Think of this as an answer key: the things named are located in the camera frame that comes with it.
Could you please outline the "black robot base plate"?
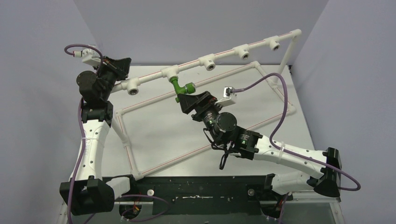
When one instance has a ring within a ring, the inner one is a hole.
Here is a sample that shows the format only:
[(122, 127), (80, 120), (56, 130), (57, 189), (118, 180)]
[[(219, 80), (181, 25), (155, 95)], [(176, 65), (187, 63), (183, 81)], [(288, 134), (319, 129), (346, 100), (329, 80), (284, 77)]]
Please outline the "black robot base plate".
[(272, 190), (274, 174), (253, 176), (145, 177), (132, 182), (128, 195), (117, 199), (125, 219), (143, 215), (245, 215), (278, 218), (293, 196)]

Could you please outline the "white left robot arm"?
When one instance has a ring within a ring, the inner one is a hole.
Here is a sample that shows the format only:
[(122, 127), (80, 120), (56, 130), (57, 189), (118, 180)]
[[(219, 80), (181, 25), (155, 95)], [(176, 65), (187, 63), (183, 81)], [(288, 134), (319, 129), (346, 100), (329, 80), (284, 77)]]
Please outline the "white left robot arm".
[(133, 200), (138, 196), (132, 175), (107, 182), (102, 177), (103, 151), (113, 119), (113, 104), (108, 98), (115, 83), (128, 77), (130, 64), (128, 57), (105, 56), (96, 72), (83, 71), (77, 76), (82, 96), (78, 111), (82, 141), (71, 178), (59, 189), (68, 211), (75, 216), (110, 212), (119, 197)]

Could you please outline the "green plastic water faucet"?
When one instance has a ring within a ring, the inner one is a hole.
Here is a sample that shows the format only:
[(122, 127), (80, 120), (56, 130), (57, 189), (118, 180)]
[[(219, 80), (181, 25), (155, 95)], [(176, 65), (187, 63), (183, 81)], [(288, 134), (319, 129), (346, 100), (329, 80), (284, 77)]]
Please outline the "green plastic water faucet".
[(196, 86), (194, 83), (187, 83), (184, 86), (180, 86), (178, 83), (178, 77), (172, 77), (169, 82), (173, 85), (176, 95), (193, 94), (196, 92)]

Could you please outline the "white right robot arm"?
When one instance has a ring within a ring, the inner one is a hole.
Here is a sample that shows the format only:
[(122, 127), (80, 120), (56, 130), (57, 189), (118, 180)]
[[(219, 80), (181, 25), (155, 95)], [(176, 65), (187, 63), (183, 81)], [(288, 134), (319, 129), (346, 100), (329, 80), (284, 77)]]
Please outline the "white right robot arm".
[(264, 136), (237, 125), (236, 117), (221, 112), (221, 103), (208, 91), (198, 95), (179, 93), (177, 102), (181, 111), (196, 122), (203, 122), (204, 133), (213, 150), (224, 152), (219, 168), (224, 169), (232, 155), (256, 161), (269, 161), (297, 170), (291, 177), (275, 175), (273, 181), (263, 185), (268, 199), (275, 199), (291, 191), (314, 190), (327, 197), (339, 197), (341, 161), (339, 151), (329, 147), (324, 151), (309, 150), (275, 141), (273, 135)]

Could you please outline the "white PVC pipe frame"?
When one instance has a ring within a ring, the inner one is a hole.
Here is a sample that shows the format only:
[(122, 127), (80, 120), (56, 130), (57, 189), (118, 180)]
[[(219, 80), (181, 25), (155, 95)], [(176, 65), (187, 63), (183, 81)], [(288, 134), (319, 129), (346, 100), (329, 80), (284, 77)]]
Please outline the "white PVC pipe frame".
[[(289, 39), (290, 40), (289, 46), (288, 46), (288, 48), (283, 56), (283, 59), (277, 69), (278, 72), (283, 72), (284, 68), (287, 65), (287, 62), (289, 61), (289, 58), (291, 57), (291, 53), (292, 53), (299, 37), (301, 36), (301, 34), (302, 34), (302, 31), (300, 29), (295, 29), (295, 30), (292, 30), (286, 34), (275, 35), (275, 36), (268, 37), (261, 41), (257, 41), (257, 42), (250, 43), (250, 44), (243, 44), (240, 46), (236, 46), (230, 50), (226, 50), (226, 51), (219, 52), (216, 54), (208, 54), (206, 56), (199, 57), (198, 59), (196, 59), (194, 61), (183, 63), (180, 65), (172, 65), (169, 67), (165, 67), (165, 68), (161, 69), (160, 71), (157, 71), (157, 72), (154, 72), (154, 73), (151, 73), (148, 75), (144, 75), (141, 77), (129, 78), (124, 81), (120, 81), (118, 84), (116, 84), (112, 92), (126, 90), (129, 95), (136, 95), (139, 91), (138, 87), (141, 84), (148, 83), (150, 81), (153, 81), (153, 80), (156, 80), (159, 78), (166, 78), (169, 81), (172, 77), (178, 77), (179, 72), (189, 70), (189, 69), (192, 69), (192, 68), (195, 68), (198, 66), (203, 66), (203, 67), (205, 67), (205, 69), (207, 71), (212, 71), (216, 67), (216, 64), (215, 64), (216, 60), (219, 60), (219, 59), (225, 58), (225, 57), (229, 57), (229, 56), (234, 56), (234, 55), (237, 55), (242, 60), (246, 60), (249, 57), (249, 51), (252, 49), (263, 47), (263, 46), (269, 46), (272, 51), (276, 51), (280, 46), (280, 44), (279, 44), (280, 41)], [(242, 71), (245, 71), (248, 69), (252, 69), (252, 68), (256, 69), (258, 72), (260, 72), (260, 74), (264, 74), (264, 70), (263, 70), (261, 64), (258, 63), (257, 61), (253, 61), (249, 64), (238, 67), (234, 70), (230, 70), (230, 71), (222, 73), (220, 75), (199, 81), (199, 82), (195, 83), (195, 86), (197, 88), (197, 87), (203, 86), (205, 84), (220, 80), (222, 78), (225, 78), (230, 75), (234, 75), (239, 72), (242, 72)], [(210, 149), (210, 146), (205, 146), (205, 147), (196, 149), (194, 151), (191, 151), (189, 153), (183, 154), (183, 155), (181, 155), (177, 158), (174, 158), (170, 161), (167, 161), (165, 163), (159, 164), (152, 169), (146, 170), (144, 172), (139, 171), (139, 169), (136, 165), (136, 160), (135, 160), (134, 154), (133, 154), (132, 143), (131, 143), (130, 137), (127, 135), (127, 132), (125, 130), (125, 125), (124, 125), (122, 117), (125, 113), (131, 112), (133, 110), (137, 110), (137, 109), (142, 108), (147, 105), (151, 105), (153, 103), (170, 98), (172, 96), (176, 96), (175, 91), (165, 93), (163, 95), (148, 99), (146, 101), (142, 101), (135, 105), (132, 105), (132, 106), (129, 106), (129, 107), (126, 107), (123, 109), (119, 109), (116, 111), (116, 116), (115, 116), (116, 125), (114, 127), (114, 130), (123, 143), (123, 146), (126, 150), (128, 160), (130, 163), (131, 174), (135, 177), (136, 180), (140, 180), (146, 176), (155, 174), (157, 172), (161, 172), (165, 169), (168, 169), (174, 165), (177, 165), (187, 159), (190, 159), (190, 158)]]

